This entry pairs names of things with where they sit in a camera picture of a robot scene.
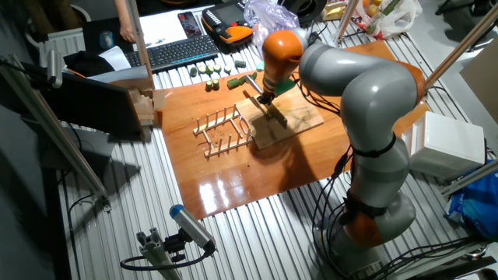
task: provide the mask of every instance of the person's hand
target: person's hand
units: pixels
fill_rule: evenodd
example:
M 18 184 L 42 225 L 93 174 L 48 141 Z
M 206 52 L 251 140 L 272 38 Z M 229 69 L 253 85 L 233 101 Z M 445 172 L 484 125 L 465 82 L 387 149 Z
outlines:
M 119 34 L 121 35 L 121 37 L 123 37 L 125 41 L 129 43 L 135 42 L 135 36 L 133 35 L 132 24 L 130 22 L 121 24 L 121 29 L 119 30 Z

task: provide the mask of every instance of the computer monitor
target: computer monitor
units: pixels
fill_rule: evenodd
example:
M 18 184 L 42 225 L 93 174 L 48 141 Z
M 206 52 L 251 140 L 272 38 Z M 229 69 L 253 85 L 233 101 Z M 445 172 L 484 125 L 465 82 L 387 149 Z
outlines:
M 23 63 L 31 76 L 47 79 L 47 69 Z M 30 112 L 0 75 L 0 104 L 18 114 Z M 94 128 L 122 140 L 141 140 L 142 126 L 128 91 L 119 86 L 64 73 L 59 89 L 41 94 L 61 121 Z

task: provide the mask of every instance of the keyboard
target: keyboard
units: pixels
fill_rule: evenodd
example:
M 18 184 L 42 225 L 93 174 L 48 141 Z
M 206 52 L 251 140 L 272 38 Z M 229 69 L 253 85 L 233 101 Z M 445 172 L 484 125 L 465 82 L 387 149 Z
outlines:
M 218 56 L 219 50 L 209 35 L 179 40 L 147 49 L 153 72 L 205 61 Z M 142 65 L 137 51 L 125 54 L 132 67 Z

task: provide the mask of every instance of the wooden board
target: wooden board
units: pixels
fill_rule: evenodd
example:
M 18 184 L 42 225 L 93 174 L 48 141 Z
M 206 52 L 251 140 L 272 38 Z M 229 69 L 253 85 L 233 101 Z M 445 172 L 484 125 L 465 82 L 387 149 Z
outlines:
M 260 149 L 324 123 L 317 108 L 304 99 L 300 90 L 281 95 L 272 105 L 287 120 L 285 128 L 275 117 L 269 117 L 266 106 L 261 105 L 254 97 L 236 103 L 239 114 L 249 124 L 251 134 Z
M 395 59 L 383 41 L 347 50 Z M 209 147 L 205 137 L 192 133 L 197 127 L 197 118 L 246 99 L 244 90 L 256 96 L 248 84 L 233 90 L 226 88 L 226 81 L 242 75 L 245 74 L 220 79 L 220 90 L 209 93 L 205 91 L 204 83 L 162 92 L 166 96 L 165 107 L 158 113 L 164 140 L 183 204 L 196 219 L 328 177 L 349 146 L 341 119 L 318 108 L 324 123 L 316 128 L 266 149 L 257 149 L 254 143 L 250 143 L 206 159 L 204 152 Z M 259 72 L 256 80 L 260 85 L 261 78 Z M 340 97 L 325 98 L 341 103 Z M 400 135 L 428 110 L 424 103 L 418 105 L 396 123 L 396 134 Z M 236 133 L 230 122 L 208 131 L 213 145 L 217 145 L 215 139 L 226 138 L 229 133 Z

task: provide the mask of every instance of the mobile phone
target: mobile phone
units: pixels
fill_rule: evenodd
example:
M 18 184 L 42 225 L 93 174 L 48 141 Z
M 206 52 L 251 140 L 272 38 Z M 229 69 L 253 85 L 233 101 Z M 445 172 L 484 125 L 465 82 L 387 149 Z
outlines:
M 201 29 L 195 21 L 194 14 L 192 12 L 182 12 L 178 14 L 178 19 L 180 20 L 181 26 L 184 28 L 187 38 L 192 38 L 202 35 Z

